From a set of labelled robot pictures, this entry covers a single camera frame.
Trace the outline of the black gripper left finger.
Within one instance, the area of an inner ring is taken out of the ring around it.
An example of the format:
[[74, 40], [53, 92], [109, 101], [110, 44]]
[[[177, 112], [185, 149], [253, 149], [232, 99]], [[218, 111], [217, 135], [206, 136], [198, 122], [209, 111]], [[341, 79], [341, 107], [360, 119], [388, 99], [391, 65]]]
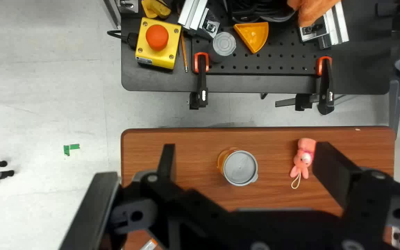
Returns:
[[173, 180], [175, 178], [175, 153], [174, 144], [166, 144], [163, 147], [157, 174], [164, 179]]

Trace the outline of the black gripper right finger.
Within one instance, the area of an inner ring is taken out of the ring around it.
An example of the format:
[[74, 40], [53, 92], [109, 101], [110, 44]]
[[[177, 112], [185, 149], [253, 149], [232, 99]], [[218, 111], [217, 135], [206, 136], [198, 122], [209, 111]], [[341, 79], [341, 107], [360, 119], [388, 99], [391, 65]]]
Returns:
[[313, 174], [341, 207], [348, 207], [363, 169], [330, 142], [318, 142]]

